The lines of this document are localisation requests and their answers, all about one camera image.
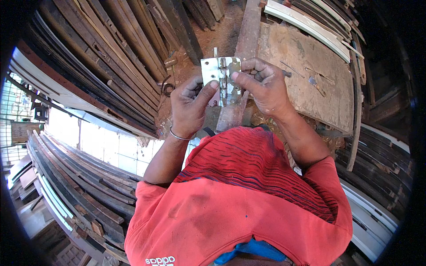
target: man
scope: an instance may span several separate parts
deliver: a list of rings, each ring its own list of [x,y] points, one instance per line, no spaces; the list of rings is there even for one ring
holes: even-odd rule
[[[219,84],[201,76],[172,92],[173,126],[136,189],[125,250],[132,265],[330,265],[352,237],[352,215],[330,152],[291,105],[281,69],[260,59],[231,77],[273,118],[304,175],[270,131],[206,137],[181,171]]]

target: adidas logo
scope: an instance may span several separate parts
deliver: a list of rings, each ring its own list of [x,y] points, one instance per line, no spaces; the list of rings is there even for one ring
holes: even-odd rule
[[[158,257],[155,259],[145,259],[146,264],[150,264],[152,266],[173,266],[173,263],[175,262],[175,257]]]

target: workbench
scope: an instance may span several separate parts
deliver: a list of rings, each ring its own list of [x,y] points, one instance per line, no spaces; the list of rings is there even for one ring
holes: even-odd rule
[[[260,21],[258,0],[246,5],[235,56],[253,56],[292,72],[285,78],[291,103],[299,113],[351,135],[354,128],[354,85],[350,67],[331,49],[294,27]],[[313,77],[323,97],[308,82]]]

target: forearm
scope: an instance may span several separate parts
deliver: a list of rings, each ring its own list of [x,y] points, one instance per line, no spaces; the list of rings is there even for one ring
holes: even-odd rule
[[[293,107],[274,120],[287,140],[294,161],[302,169],[307,169],[330,155],[321,137]]]
[[[151,184],[173,182],[182,170],[188,142],[188,140],[180,140],[169,134],[148,165],[144,180]]]

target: fingernail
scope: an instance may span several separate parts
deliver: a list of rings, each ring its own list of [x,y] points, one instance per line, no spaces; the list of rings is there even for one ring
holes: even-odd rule
[[[212,80],[212,81],[210,82],[210,86],[211,86],[213,89],[217,89],[217,87],[219,87],[219,82],[217,82],[216,80]]]
[[[231,75],[231,78],[232,78],[232,80],[233,81],[235,81],[235,79],[238,77],[238,72],[237,71],[235,71],[234,73],[232,73],[232,75]]]

